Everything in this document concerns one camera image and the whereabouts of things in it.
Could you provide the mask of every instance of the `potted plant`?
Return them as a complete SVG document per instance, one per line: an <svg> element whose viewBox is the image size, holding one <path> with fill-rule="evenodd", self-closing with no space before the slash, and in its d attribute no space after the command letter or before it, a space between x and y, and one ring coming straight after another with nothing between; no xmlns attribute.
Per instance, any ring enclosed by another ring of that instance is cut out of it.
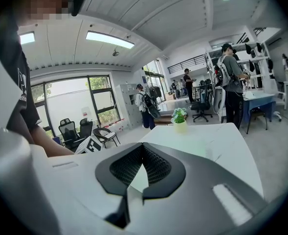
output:
<svg viewBox="0 0 288 235"><path fill-rule="evenodd" d="M173 123L174 129L178 133L184 133L187 131L186 123L187 112L185 108L176 108L172 114L171 122Z"/></svg>

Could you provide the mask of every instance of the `logo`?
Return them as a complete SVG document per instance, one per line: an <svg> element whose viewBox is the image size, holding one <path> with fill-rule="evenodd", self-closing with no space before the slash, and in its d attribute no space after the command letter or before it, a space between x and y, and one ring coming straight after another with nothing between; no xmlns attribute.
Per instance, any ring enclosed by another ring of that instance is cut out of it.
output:
<svg viewBox="0 0 288 235"><path fill-rule="evenodd" d="M21 73L19 68L18 68L18 87L22 91L20 100L26 102L26 76Z"/></svg>

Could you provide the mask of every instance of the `person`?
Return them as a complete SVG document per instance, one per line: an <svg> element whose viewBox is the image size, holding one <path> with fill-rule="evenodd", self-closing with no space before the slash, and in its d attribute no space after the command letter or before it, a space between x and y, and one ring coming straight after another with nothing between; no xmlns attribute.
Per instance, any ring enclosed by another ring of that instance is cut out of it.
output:
<svg viewBox="0 0 288 235"><path fill-rule="evenodd" d="M240 78L249 79L247 74L244 74L241 67L233 56L233 48L230 44L222 46L222 60L230 77L229 83L223 88L226 91L225 109L226 122L234 123L237 129L240 128L243 118L243 88L240 83Z"/></svg>
<svg viewBox="0 0 288 235"><path fill-rule="evenodd" d="M183 80L185 82L185 88L187 90L187 95L188 95L189 101L192 103L192 102L194 102L193 91L192 91L193 80L188 75L189 69L185 69L184 73L185 73L185 75L183 76Z"/></svg>
<svg viewBox="0 0 288 235"><path fill-rule="evenodd" d="M282 63L285 70L286 81L288 81L288 57L285 54L282 54Z"/></svg>
<svg viewBox="0 0 288 235"><path fill-rule="evenodd" d="M68 0L14 0L0 15L0 61L22 90L7 129L24 136L30 144L43 147L48 157L74 153L57 144L38 126L41 120L34 105L30 70L22 51L18 29L46 19L49 14L61 13L66 7Z"/></svg>
<svg viewBox="0 0 288 235"><path fill-rule="evenodd" d="M176 99L178 99L179 98L179 91L177 89L177 85L175 84L175 80L173 80L173 82L171 84L171 89L174 91Z"/></svg>
<svg viewBox="0 0 288 235"><path fill-rule="evenodd" d="M233 50L233 57L236 59L236 61L239 61L239 57L238 57L238 55L236 54L236 50L234 49Z"/></svg>
<svg viewBox="0 0 288 235"><path fill-rule="evenodd" d="M145 92L143 91L143 86L141 84L138 84L136 86L136 89L138 93L136 95L135 104L138 106L138 109L142 114L143 125L146 129L150 128L152 130L155 127L155 121L153 116L149 114L145 103L143 103L143 96L145 95Z"/></svg>

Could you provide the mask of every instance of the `ceiling light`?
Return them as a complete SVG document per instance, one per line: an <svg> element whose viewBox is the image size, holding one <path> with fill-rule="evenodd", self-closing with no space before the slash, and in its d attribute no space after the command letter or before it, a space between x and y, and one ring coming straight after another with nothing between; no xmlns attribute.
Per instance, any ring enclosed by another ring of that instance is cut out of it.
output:
<svg viewBox="0 0 288 235"><path fill-rule="evenodd" d="M131 49L134 46L133 43L126 41L124 39L113 37L111 35L107 35L104 33L94 32L94 31L89 31L87 33L86 39L105 42L105 43L109 43L113 45L119 45L128 49Z"/></svg>
<svg viewBox="0 0 288 235"><path fill-rule="evenodd" d="M35 42L34 32L20 35L20 42L22 45L27 44L27 43L31 43L31 42Z"/></svg>

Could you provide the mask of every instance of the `white ceiling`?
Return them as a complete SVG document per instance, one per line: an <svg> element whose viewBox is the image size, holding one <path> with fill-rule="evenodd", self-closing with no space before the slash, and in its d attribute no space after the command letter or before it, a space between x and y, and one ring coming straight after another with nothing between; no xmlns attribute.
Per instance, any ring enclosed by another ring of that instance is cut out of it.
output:
<svg viewBox="0 0 288 235"><path fill-rule="evenodd" d="M19 33L35 33L36 41L22 46L31 70L68 64L114 65L131 70L221 28L272 26L282 20L282 14L276 17L269 1L86 0L75 18L38 23L19 29ZM120 55L113 57L116 46L86 40L88 30L123 39L131 36L135 46L117 47Z"/></svg>

